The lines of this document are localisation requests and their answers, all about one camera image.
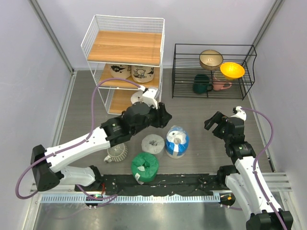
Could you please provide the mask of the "grey paper towel roll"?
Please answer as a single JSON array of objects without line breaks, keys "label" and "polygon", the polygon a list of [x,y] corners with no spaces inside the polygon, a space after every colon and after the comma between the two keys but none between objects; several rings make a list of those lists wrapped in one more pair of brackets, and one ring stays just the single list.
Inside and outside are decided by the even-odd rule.
[{"label": "grey paper towel roll", "polygon": [[147,135],[141,143],[142,151],[154,155],[160,159],[165,151],[164,139],[156,134]]}]

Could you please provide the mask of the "blue white plastic-wrapped roll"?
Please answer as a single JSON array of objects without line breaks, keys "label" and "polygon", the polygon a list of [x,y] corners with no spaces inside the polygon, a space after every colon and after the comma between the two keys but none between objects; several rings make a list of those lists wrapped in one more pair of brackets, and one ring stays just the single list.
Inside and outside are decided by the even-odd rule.
[{"label": "blue white plastic-wrapped roll", "polygon": [[165,150],[169,157],[179,159],[183,157],[189,146],[189,136],[180,126],[172,126],[165,139]]}]

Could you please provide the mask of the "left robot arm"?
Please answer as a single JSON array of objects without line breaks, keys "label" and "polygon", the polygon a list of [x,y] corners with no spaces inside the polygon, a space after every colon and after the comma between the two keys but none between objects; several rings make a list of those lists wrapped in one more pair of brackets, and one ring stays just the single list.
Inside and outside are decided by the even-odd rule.
[{"label": "left robot arm", "polygon": [[55,188],[61,182],[88,187],[91,191],[101,188],[102,179],[94,166],[69,170],[69,164],[89,154],[125,143],[149,126],[164,128],[172,119],[165,104],[157,108],[137,102],[121,115],[110,118],[89,134],[83,135],[59,146],[44,148],[35,146],[30,163],[39,192]]}]

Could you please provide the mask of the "white roll blue wrapper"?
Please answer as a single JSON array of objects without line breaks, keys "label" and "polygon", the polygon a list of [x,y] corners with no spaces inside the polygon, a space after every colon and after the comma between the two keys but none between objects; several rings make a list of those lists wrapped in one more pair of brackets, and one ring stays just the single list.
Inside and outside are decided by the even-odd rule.
[{"label": "white roll blue wrapper", "polygon": [[132,104],[135,104],[136,102],[143,102],[143,92],[137,91],[130,97],[130,101]]}]

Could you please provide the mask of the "brown paper roll with cartoon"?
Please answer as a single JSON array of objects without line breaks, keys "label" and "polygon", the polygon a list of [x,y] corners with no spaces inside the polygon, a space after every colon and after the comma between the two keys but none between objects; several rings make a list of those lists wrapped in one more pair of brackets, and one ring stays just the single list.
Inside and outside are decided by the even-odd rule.
[{"label": "brown paper roll with cartoon", "polygon": [[135,82],[150,82],[154,78],[154,67],[132,65],[131,75]]}]

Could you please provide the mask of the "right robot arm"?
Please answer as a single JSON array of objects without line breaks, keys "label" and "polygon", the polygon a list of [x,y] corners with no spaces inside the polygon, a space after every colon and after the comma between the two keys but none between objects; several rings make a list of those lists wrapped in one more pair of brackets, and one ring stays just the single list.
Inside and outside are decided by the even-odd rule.
[{"label": "right robot arm", "polygon": [[259,157],[245,140],[246,112],[240,106],[233,112],[234,115],[227,117],[218,111],[204,122],[206,130],[217,124],[212,133],[225,142],[226,154],[233,163],[219,168],[217,185],[234,194],[246,216],[246,229],[289,230],[293,216],[272,195],[259,168]]}]

